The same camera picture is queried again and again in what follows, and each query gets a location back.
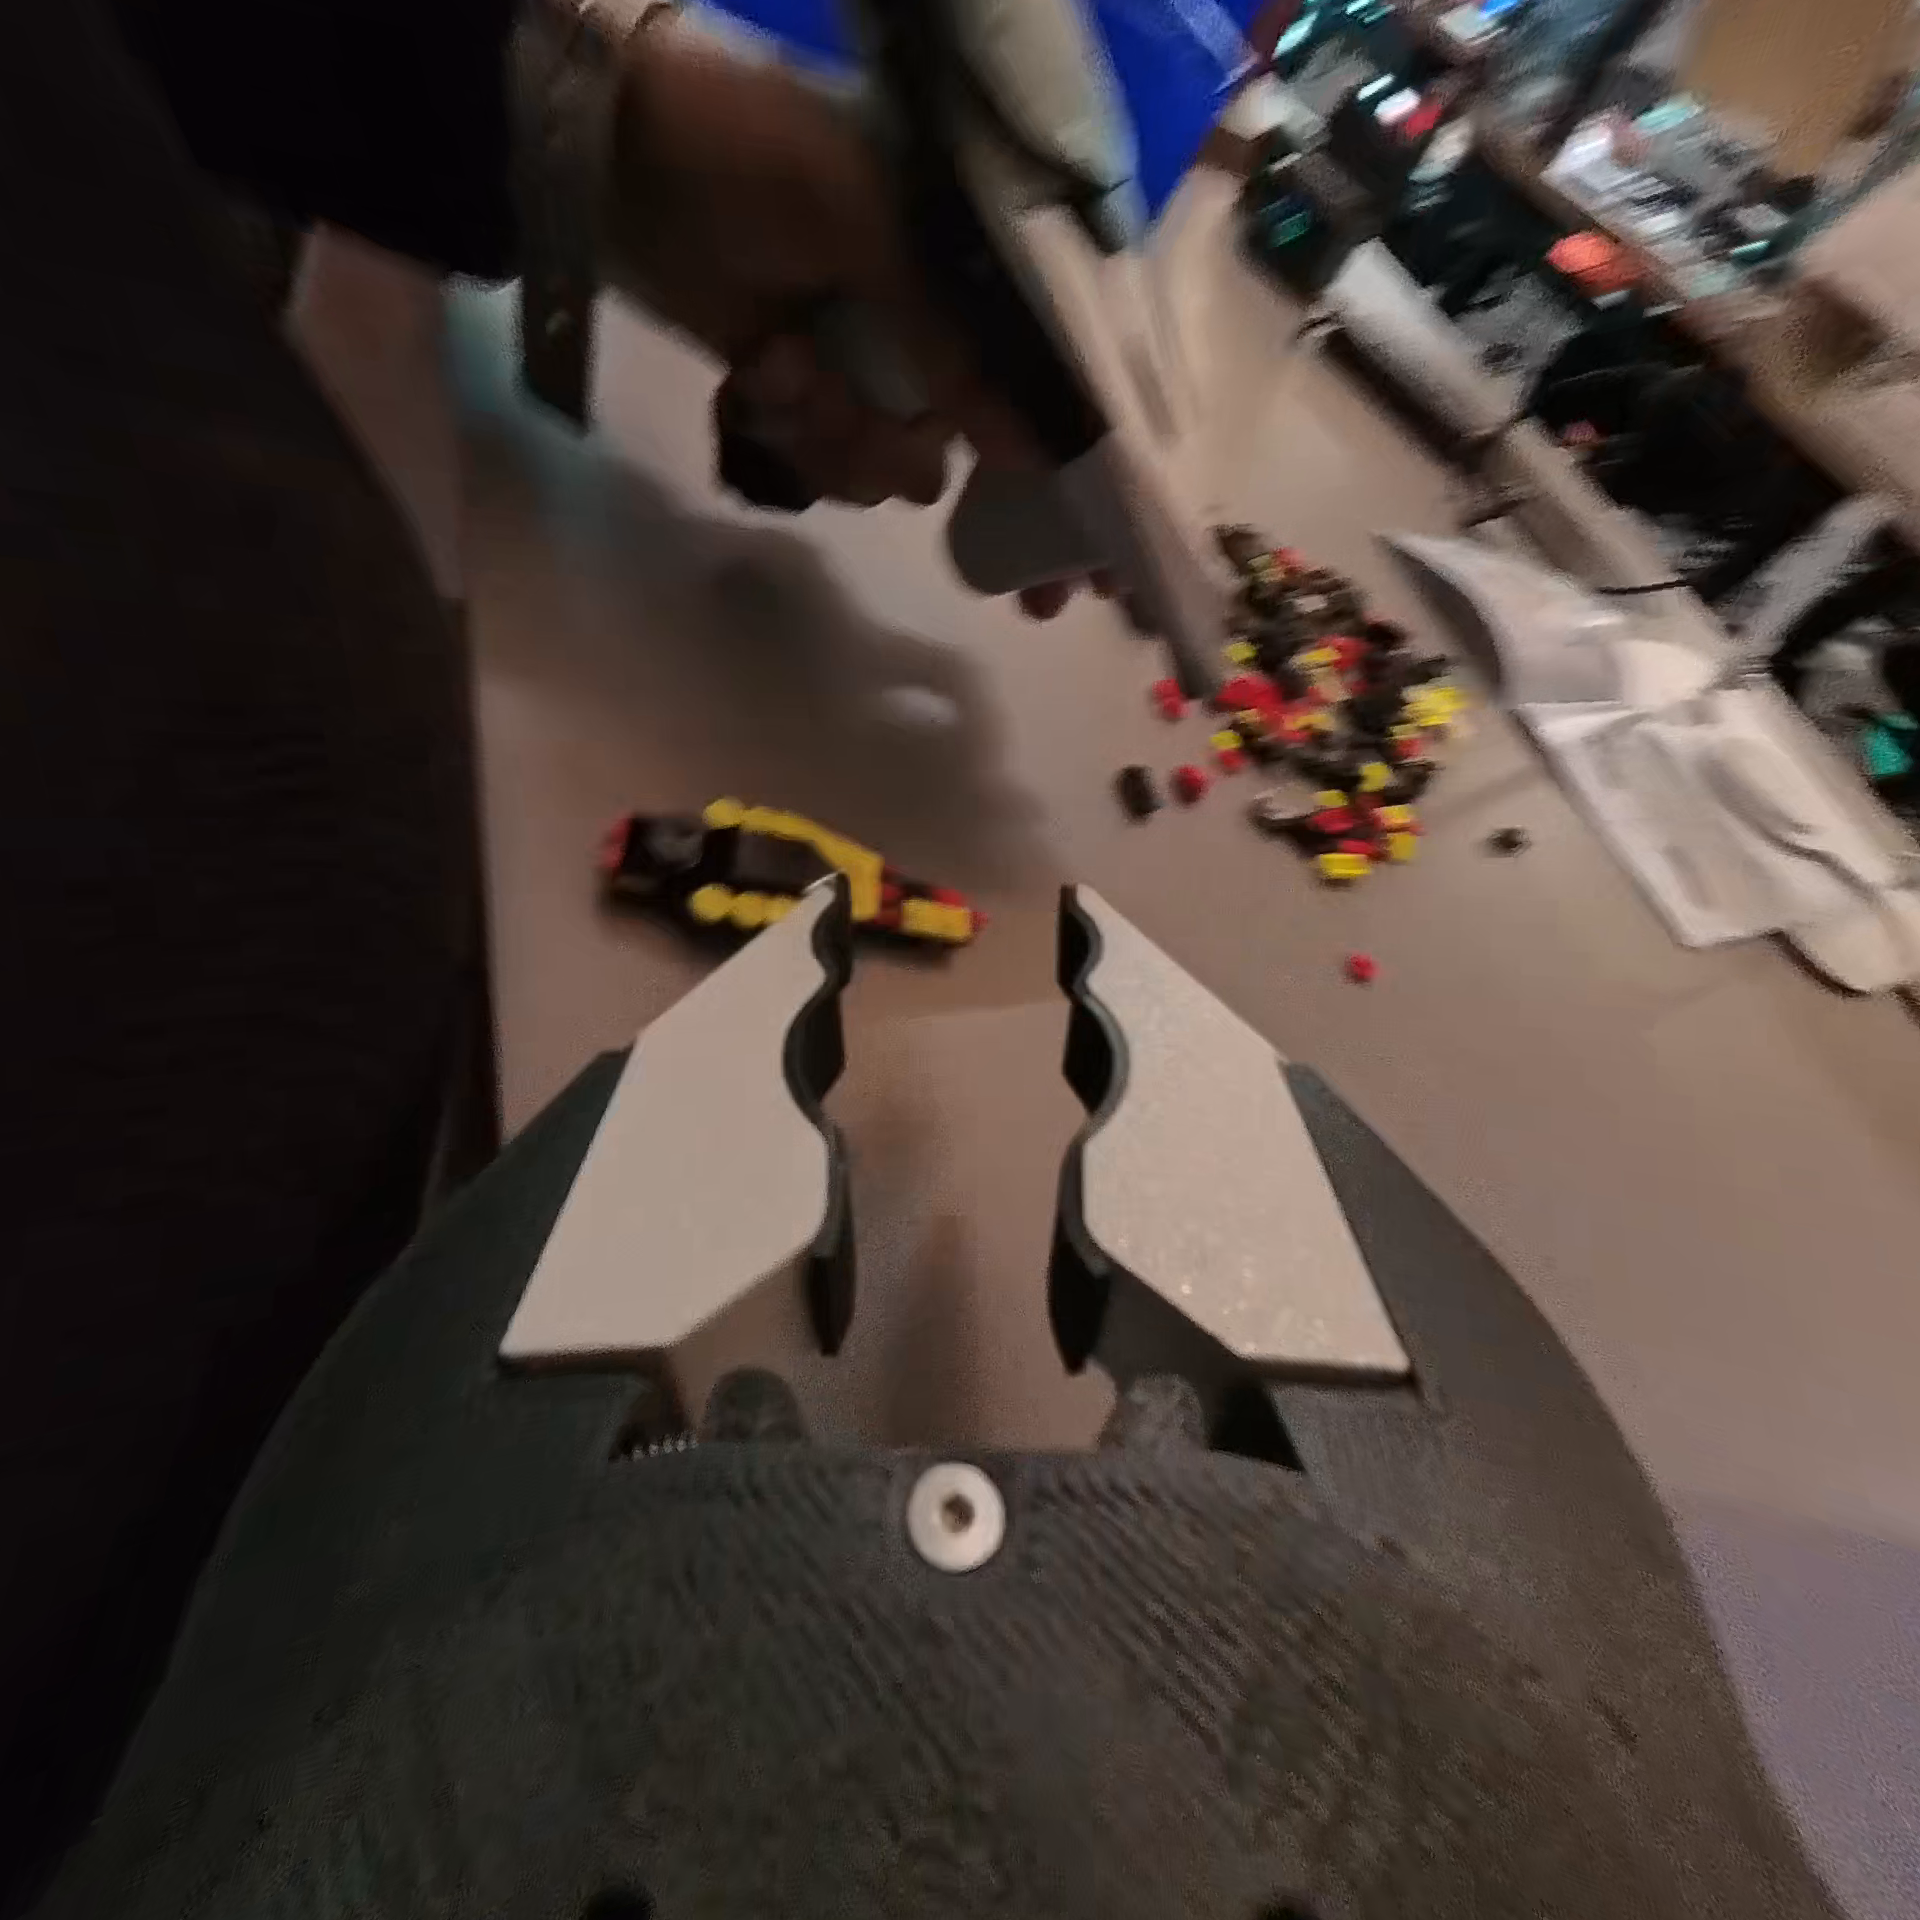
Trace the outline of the person's black sweater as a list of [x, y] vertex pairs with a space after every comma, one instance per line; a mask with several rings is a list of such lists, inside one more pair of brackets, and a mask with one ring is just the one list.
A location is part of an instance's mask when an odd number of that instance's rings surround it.
[[5, 5], [5, 1915], [417, 1219], [463, 648], [112, 5]]

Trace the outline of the pile of loose lego pieces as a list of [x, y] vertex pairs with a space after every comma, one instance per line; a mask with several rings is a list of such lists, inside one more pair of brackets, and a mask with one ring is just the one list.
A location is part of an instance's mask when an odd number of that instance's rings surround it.
[[[1191, 696], [1162, 676], [1148, 696], [1170, 724], [1207, 723], [1205, 748], [1178, 763], [1202, 765], [1210, 788], [1266, 776], [1245, 803], [1250, 828], [1329, 892], [1409, 864], [1423, 803], [1472, 716], [1450, 660], [1418, 651], [1345, 573], [1247, 523], [1218, 523], [1214, 544], [1232, 580], [1215, 689]], [[1153, 772], [1162, 804], [1184, 806], [1168, 790], [1178, 763]]]

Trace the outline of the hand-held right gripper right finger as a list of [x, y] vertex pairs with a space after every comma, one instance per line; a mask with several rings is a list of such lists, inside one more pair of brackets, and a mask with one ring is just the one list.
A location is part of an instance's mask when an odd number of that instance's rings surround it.
[[1100, 892], [1063, 886], [1054, 1347], [1111, 1380], [1409, 1380], [1289, 1064]]

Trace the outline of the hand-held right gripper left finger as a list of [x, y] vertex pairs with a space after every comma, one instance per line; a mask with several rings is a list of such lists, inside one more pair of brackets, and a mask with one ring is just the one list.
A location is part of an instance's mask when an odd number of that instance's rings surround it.
[[509, 1369], [720, 1369], [840, 1354], [857, 1298], [845, 1140], [848, 881], [647, 1024], [498, 1342]]

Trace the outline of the black yellow red lego model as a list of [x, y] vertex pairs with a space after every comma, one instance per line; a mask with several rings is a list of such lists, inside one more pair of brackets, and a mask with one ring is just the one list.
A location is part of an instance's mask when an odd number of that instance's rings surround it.
[[855, 932], [928, 952], [966, 949], [984, 914], [960, 892], [906, 875], [886, 854], [788, 806], [717, 797], [696, 813], [623, 813], [596, 872], [608, 901], [701, 938], [743, 940], [780, 924], [817, 882], [848, 886]]

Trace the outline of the person's left forearm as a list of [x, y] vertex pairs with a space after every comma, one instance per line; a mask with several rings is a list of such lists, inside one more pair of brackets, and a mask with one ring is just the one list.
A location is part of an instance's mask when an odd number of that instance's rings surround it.
[[284, 201], [479, 282], [592, 276], [622, 34], [600, 5], [277, 5]]

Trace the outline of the person's left hand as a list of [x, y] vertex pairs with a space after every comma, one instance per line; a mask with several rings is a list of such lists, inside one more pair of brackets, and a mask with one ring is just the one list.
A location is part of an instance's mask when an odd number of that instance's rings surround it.
[[[948, 450], [977, 445], [966, 350], [934, 314], [896, 194], [849, 108], [681, 16], [616, 65], [608, 278], [724, 371], [714, 410], [808, 496], [932, 506]], [[896, 416], [822, 358], [814, 324], [855, 305], [897, 347], [919, 406]]]

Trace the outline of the paper instruction booklet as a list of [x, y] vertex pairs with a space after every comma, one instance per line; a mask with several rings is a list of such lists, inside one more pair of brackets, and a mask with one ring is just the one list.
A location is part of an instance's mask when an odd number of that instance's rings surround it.
[[1914, 998], [1914, 841], [1770, 685], [1511, 714], [1680, 947], [1777, 941], [1839, 993]]

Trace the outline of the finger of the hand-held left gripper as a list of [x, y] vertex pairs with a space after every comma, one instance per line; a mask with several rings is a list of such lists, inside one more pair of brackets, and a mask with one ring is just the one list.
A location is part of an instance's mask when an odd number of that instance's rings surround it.
[[1040, 456], [1074, 558], [1114, 579], [1181, 693], [1209, 702], [1222, 586], [1144, 240], [1135, 128], [1089, 5], [983, 5], [981, 362]]

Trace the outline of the black charger green display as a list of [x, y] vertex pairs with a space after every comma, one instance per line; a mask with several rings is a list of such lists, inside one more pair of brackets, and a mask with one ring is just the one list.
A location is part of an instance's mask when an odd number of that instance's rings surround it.
[[1369, 237], [1369, 204], [1322, 152], [1272, 148], [1239, 194], [1247, 259], [1297, 300], [1325, 293]]

